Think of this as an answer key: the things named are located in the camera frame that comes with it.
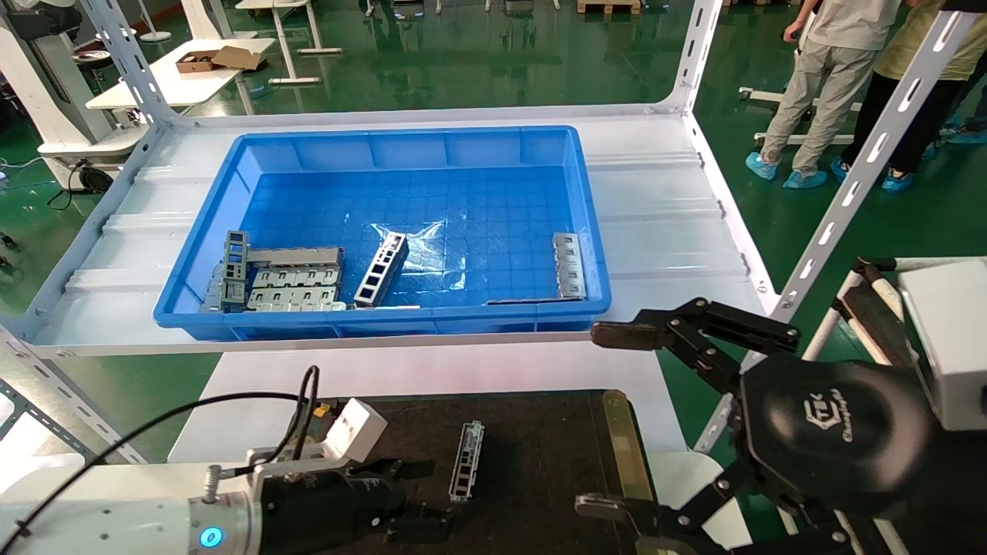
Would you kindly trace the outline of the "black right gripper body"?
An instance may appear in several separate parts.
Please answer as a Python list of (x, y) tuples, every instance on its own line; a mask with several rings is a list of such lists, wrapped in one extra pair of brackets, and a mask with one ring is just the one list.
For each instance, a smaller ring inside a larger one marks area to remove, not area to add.
[(780, 495), (871, 519), (908, 510), (940, 425), (906, 370), (762, 361), (738, 379), (744, 446)]

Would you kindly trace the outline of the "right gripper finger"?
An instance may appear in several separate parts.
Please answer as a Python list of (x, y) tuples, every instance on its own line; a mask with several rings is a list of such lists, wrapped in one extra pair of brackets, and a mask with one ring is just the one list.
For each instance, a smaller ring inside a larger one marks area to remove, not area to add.
[(642, 554), (818, 554), (819, 528), (747, 545), (723, 546), (719, 540), (747, 540), (736, 497), (764, 486), (760, 471), (743, 459), (722, 467), (709, 456), (655, 456), (651, 499), (632, 487), (627, 495), (578, 494), (577, 514), (623, 523), (635, 534)]
[(694, 369), (722, 394), (740, 390), (741, 364), (713, 341), (725, 341), (762, 355), (793, 354), (797, 328), (729, 305), (695, 298), (671, 310), (642, 309), (628, 322), (597, 321), (592, 343), (610, 350), (666, 350)]

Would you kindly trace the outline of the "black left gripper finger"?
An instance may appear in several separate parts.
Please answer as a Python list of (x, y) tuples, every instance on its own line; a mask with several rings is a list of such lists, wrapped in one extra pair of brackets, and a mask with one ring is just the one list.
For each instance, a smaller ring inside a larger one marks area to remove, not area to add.
[(455, 513), (452, 510), (430, 508), (426, 503), (410, 503), (385, 519), (388, 543), (443, 543), (452, 533)]
[(420, 480), (433, 475), (435, 467), (435, 461), (430, 459), (375, 458), (362, 465), (362, 478), (388, 483)]

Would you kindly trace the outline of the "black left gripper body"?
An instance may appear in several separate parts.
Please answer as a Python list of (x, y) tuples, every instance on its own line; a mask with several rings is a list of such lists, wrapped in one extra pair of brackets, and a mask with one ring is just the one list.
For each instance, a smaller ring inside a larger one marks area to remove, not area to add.
[(261, 554), (317, 554), (370, 535), (398, 540), (408, 499), (397, 486), (404, 467), (357, 466), (305, 472), (294, 481), (261, 481)]

